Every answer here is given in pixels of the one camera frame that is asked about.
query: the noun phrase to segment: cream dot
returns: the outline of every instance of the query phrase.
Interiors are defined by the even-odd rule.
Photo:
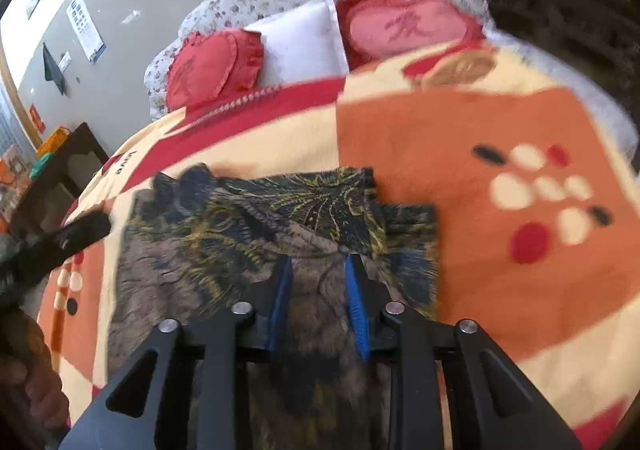
[[[58,287],[67,287],[69,285],[69,271],[62,268],[58,276]]]
[[[574,198],[581,201],[593,196],[591,185],[581,175],[571,175],[564,180],[564,189]]]
[[[66,309],[66,297],[59,291],[56,292],[56,296],[53,299],[53,309],[59,309],[60,311]]]
[[[494,177],[489,184],[489,198],[498,208],[520,210],[533,203],[533,192],[529,185],[509,172]]]
[[[546,163],[545,154],[530,143],[516,145],[509,153],[509,157],[518,167],[526,170],[540,170]]]
[[[71,279],[69,279],[69,289],[71,291],[80,291],[82,289],[82,275],[77,271],[74,271],[71,274]]]
[[[579,245],[589,235],[591,219],[580,208],[565,208],[558,214],[558,234],[566,245]]]
[[[562,201],[562,199],[566,198],[564,189],[548,175],[537,177],[533,182],[533,186],[538,195],[547,201]]]

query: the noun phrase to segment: dark patterned garment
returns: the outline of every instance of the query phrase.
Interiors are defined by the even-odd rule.
[[[349,328],[344,262],[353,252],[393,299],[431,315],[433,207],[381,205],[372,170],[250,181],[215,177],[205,166],[177,180],[160,173],[152,190],[137,194],[124,229],[109,370],[162,319],[207,318],[236,302],[248,284],[268,278],[279,255],[290,255],[283,355],[270,368],[249,369],[254,446],[386,446],[386,376],[360,360]]]

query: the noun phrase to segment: bed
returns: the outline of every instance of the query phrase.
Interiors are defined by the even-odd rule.
[[[210,3],[188,17],[190,29],[217,26],[202,16]],[[138,220],[141,203],[203,174],[255,180],[350,166],[372,168],[383,205],[434,205],[436,284],[424,313],[477,319],[584,448],[599,448],[640,390],[640,191],[606,124],[497,42],[441,44],[346,77],[203,102],[126,141],[67,218],[104,207],[112,233],[52,273],[38,318],[71,422],[106,384],[114,336],[135,346],[169,311],[131,300],[126,276],[152,278],[166,256],[133,244],[132,229],[158,226]],[[178,47],[156,58],[147,81],[162,80]],[[480,69],[461,80],[460,62]],[[161,82],[151,97],[161,111]],[[206,170],[196,177],[197,164]]]

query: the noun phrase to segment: black dot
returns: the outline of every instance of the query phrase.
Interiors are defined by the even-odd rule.
[[[613,223],[613,215],[603,206],[590,206],[589,213],[600,226],[609,226]]]
[[[73,316],[78,312],[78,300],[69,299],[66,301],[66,312]]]
[[[506,163],[502,153],[490,145],[476,145],[473,148],[473,153],[490,165],[504,165]]]

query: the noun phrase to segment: wooden frame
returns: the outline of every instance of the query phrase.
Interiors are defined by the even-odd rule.
[[[6,89],[6,93],[9,95],[9,100],[11,101],[11,105],[14,108],[14,112],[20,120],[22,128],[24,129],[27,138],[33,144],[33,148],[37,151],[38,148],[42,145],[42,138],[36,131],[27,110],[22,105],[22,101],[20,100],[20,95],[18,95],[18,88],[15,87],[14,77],[11,76],[11,72],[9,71],[9,65],[6,61],[6,56],[4,55],[4,47],[2,46],[2,37],[0,36],[0,78],[2,79],[2,83],[4,84],[4,88]]]

